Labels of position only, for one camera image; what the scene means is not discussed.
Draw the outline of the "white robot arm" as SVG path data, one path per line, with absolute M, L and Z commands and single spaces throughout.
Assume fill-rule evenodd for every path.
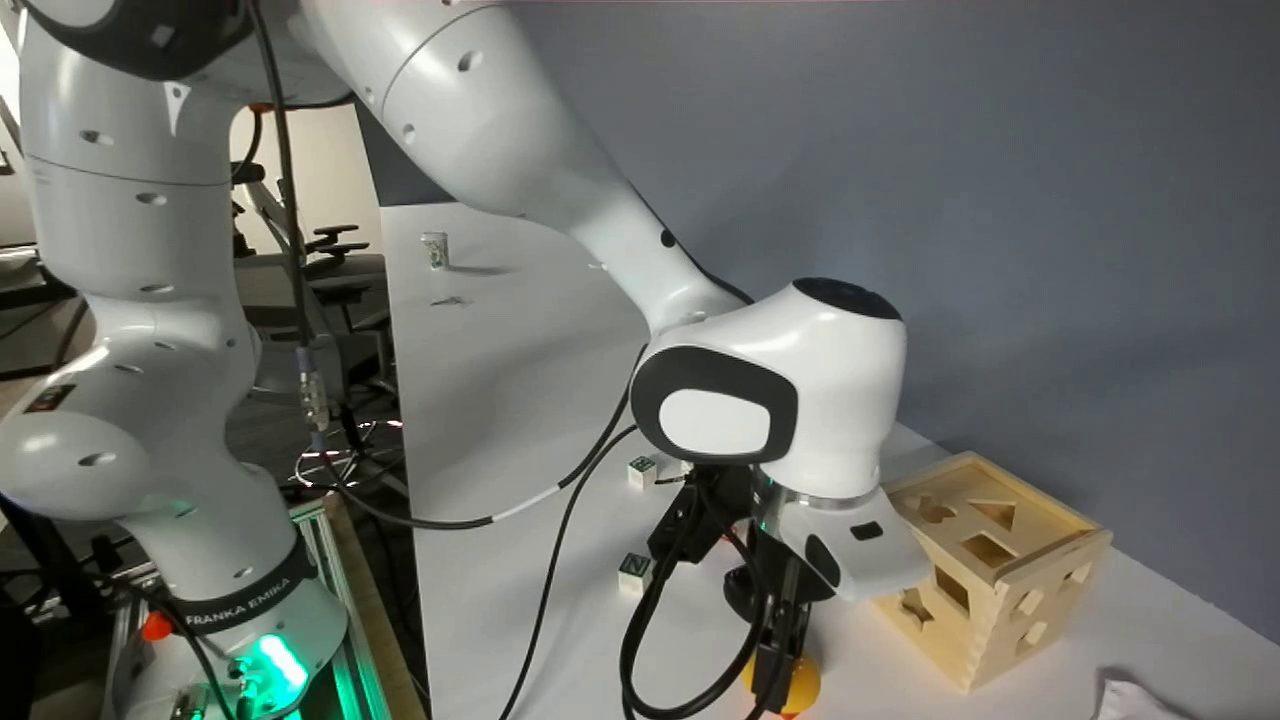
M 227 123 L 360 98 L 453 200 L 574 239 L 648 344 L 640 430 L 753 473 L 759 527 L 824 591 L 879 601 L 923 550 L 879 482 L 901 313 L 848 280 L 746 301 L 711 280 L 544 74 L 505 0 L 24 0 L 19 138 L 39 258 L 94 341 L 0 428 L 3 492 L 119 522 L 217 689 L 299 703 L 346 617 L 222 419 L 261 341 L 230 280 Z

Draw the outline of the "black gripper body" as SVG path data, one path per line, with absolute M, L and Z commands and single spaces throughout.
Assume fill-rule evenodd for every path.
M 720 538 L 728 538 L 753 571 L 756 610 L 746 623 L 759 640 L 759 632 L 777 632 L 777 608 L 784 601 L 806 601 L 815 608 L 832 589 L 801 550 L 759 527 L 756 502 L 759 488 L 753 473 L 697 464 L 651 527 L 648 550 L 658 571 L 671 571 L 674 563 L 699 563 Z

